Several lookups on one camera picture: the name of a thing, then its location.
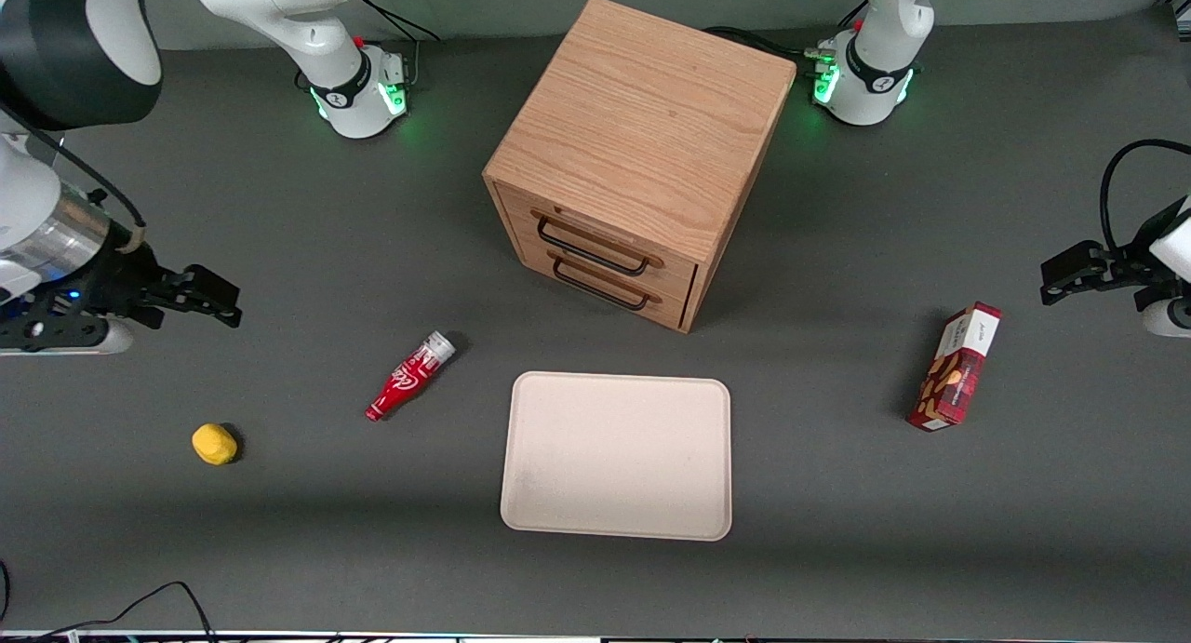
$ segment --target wooden cabinet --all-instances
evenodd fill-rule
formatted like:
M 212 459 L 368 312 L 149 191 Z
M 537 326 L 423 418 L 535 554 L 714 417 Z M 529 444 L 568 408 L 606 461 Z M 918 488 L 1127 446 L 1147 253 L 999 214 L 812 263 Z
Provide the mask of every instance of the wooden cabinet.
M 784 58 L 588 0 L 484 169 L 517 256 L 690 332 L 793 79 Z

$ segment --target black metal handle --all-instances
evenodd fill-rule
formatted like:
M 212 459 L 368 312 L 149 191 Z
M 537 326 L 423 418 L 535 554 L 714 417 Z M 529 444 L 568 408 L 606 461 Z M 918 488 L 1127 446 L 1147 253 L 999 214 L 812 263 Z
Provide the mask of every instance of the black metal handle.
M 605 269 L 616 270 L 617 274 L 636 277 L 637 275 L 646 273 L 646 267 L 649 266 L 649 257 L 642 257 L 641 266 L 636 269 L 622 267 L 621 264 L 617 264 L 617 262 L 600 257 L 599 254 L 587 252 L 586 249 L 575 248 L 575 245 L 570 245 L 566 241 L 559 239 L 559 237 L 548 235 L 548 232 L 545 232 L 545 224 L 548 224 L 548 219 L 545 216 L 541 216 L 541 218 L 537 219 L 537 236 L 541 237 L 542 241 L 549 243 L 550 245 L 556 245 L 556 248 L 566 249 L 567 252 L 575 254 L 575 256 L 586 258 L 588 262 L 594 262 L 594 264 L 605 267 Z
M 613 296 L 609 294 L 609 292 L 596 289 L 596 287 L 590 286 L 590 283 L 579 281 L 579 279 L 572 279 L 570 275 L 563 275 L 561 270 L 559 270 L 559 267 L 561 266 L 562 266 L 562 257 L 554 257 L 554 277 L 560 279 L 560 281 L 562 282 L 569 283 L 569 286 L 572 287 L 578 287 L 579 289 L 587 292 L 588 294 L 594 294 L 596 296 L 600 296 L 600 299 L 607 300 L 607 302 L 610 304 L 619 305 L 619 307 L 625 308 L 625 311 L 632 311 L 634 313 L 636 313 L 637 311 L 641 311 L 643 307 L 646 307 L 647 304 L 649 304 L 648 294 L 642 295 L 638 302 L 629 304 L 628 300 L 623 300 L 621 299 L 621 296 Z

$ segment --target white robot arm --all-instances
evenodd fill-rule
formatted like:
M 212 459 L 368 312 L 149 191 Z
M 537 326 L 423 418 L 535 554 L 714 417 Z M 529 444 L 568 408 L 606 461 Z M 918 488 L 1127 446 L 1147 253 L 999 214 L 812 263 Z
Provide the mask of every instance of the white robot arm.
M 813 100 L 849 125 L 875 125 L 905 99 L 911 64 L 935 27 L 929 0 L 868 0 L 856 32 L 847 27 L 821 49 L 833 55 Z
M 201 0 L 214 15 L 281 45 L 311 83 L 319 113 L 347 138 L 381 133 L 406 110 L 398 54 L 357 45 L 329 11 L 348 0 Z M 303 15 L 294 19 L 293 15 Z
M 1054 305 L 1080 292 L 1140 287 L 1134 294 L 1146 330 L 1153 335 L 1191 338 L 1191 198 L 1180 198 L 1146 220 L 1134 239 L 1118 245 L 1108 213 L 1112 174 L 1128 152 L 1164 146 L 1191 155 L 1191 144 L 1145 138 L 1121 148 L 1100 181 L 1100 227 L 1104 245 L 1081 241 L 1042 264 L 1042 304 Z
M 141 120 L 160 92 L 142 0 L 0 0 L 0 356 L 121 351 L 125 320 L 158 329 L 162 308 L 239 325 L 237 287 L 158 266 L 135 207 L 131 231 L 111 219 L 102 198 L 127 199 L 45 133 Z M 61 181 L 30 137 L 106 193 Z

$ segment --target plastic tray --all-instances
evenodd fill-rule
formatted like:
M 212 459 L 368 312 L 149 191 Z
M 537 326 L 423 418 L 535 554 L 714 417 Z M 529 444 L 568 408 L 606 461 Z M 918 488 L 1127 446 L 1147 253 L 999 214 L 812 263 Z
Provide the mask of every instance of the plastic tray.
M 530 372 L 513 383 L 500 497 L 512 529 L 719 541 L 731 491 L 719 381 Z

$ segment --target gray tabletop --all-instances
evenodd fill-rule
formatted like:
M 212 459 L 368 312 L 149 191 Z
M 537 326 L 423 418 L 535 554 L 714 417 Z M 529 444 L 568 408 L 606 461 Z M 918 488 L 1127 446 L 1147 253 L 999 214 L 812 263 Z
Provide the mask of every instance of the gray tabletop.
M 361 143 L 289 88 L 279 49 L 167 54 L 145 121 L 71 135 L 158 257 L 239 283 L 245 317 L 0 362 L 8 626 L 182 579 L 224 629 L 1191 637 L 1191 349 L 1145 333 L 1128 292 L 1037 296 L 1039 262 L 1098 237 L 1116 148 L 1191 138 L 1168 17 L 941 27 L 877 129 L 831 121 L 800 80 L 692 335 L 525 270 L 504 235 L 480 169 L 556 45 L 425 45 L 410 117 Z M 1131 156 L 1118 237 L 1187 175 Z M 974 300 L 1005 311 L 981 387 L 964 426 L 924 435 L 903 417 Z M 435 329 L 469 349 L 366 422 Z M 728 538 L 506 529 L 526 370 L 727 383 Z M 242 463 L 199 462 L 208 422 L 241 427 Z M 175 595 L 126 626 L 197 623 Z

